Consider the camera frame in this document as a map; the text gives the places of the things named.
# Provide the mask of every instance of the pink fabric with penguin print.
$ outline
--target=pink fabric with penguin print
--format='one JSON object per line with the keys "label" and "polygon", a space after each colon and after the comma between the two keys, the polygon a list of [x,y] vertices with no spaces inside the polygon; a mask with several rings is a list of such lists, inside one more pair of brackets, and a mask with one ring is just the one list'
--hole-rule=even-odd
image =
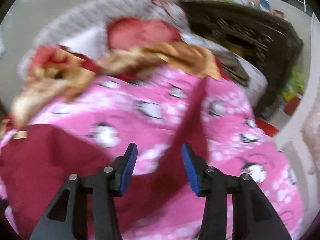
{"label": "pink fabric with penguin print", "polygon": [[[116,158],[129,142],[138,145],[134,175],[151,173],[170,146],[192,102],[188,96],[200,79],[167,66],[149,82],[129,84],[98,77],[90,88],[66,105],[58,98],[31,122],[54,124],[100,147]],[[303,208],[293,170],[284,153],[255,126],[244,93],[231,81],[208,78],[201,109],[207,139],[207,163],[234,176],[248,173],[260,186],[289,230],[298,239]],[[0,180],[0,196],[6,197]],[[124,239],[192,239],[201,226],[204,198],[186,184],[164,207],[136,222]],[[13,223],[10,210],[6,214]],[[228,239],[232,233],[232,203],[228,197]]]}

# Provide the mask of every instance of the beige tag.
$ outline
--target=beige tag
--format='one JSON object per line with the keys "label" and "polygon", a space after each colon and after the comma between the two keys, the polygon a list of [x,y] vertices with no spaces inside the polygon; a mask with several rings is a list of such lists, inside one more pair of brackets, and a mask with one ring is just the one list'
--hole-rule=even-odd
{"label": "beige tag", "polygon": [[13,136],[14,139],[23,139],[28,135],[28,131],[17,131]]}

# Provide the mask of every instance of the white pillow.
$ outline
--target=white pillow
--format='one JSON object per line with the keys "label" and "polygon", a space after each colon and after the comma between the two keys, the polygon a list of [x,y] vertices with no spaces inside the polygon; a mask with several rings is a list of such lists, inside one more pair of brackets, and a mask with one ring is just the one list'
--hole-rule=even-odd
{"label": "white pillow", "polygon": [[90,27],[59,44],[69,48],[70,52],[83,54],[90,59],[99,60],[107,52],[107,34],[104,23]]}

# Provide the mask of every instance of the pink pillow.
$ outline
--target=pink pillow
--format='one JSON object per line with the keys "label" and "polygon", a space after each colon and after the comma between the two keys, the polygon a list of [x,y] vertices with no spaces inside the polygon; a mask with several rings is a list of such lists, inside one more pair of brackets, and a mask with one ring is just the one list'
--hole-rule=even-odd
{"label": "pink pillow", "polygon": [[122,18],[107,27],[110,49],[130,50],[133,46],[152,46],[180,41],[180,31],[163,20],[141,21]]}

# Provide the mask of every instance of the screw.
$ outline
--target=screw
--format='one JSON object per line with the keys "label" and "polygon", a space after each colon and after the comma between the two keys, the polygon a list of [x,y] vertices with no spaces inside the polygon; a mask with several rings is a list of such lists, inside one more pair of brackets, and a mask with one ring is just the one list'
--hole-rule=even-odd
{"label": "screw", "polygon": [[70,180],[75,180],[76,178],[78,178],[78,175],[75,174],[75,173],[73,173],[73,174],[71,174],[71,175],[69,176],[69,179],[70,179]]}
{"label": "screw", "polygon": [[110,172],[113,171],[113,168],[112,168],[111,166],[107,166],[107,167],[105,167],[105,168],[103,169],[103,171],[104,171],[105,173],[110,173]]}
{"label": "screw", "polygon": [[208,166],[206,170],[207,170],[207,172],[214,172],[214,167]]}
{"label": "screw", "polygon": [[250,175],[247,174],[247,173],[242,173],[241,174],[241,178],[244,179],[244,180],[249,180],[250,179]]}

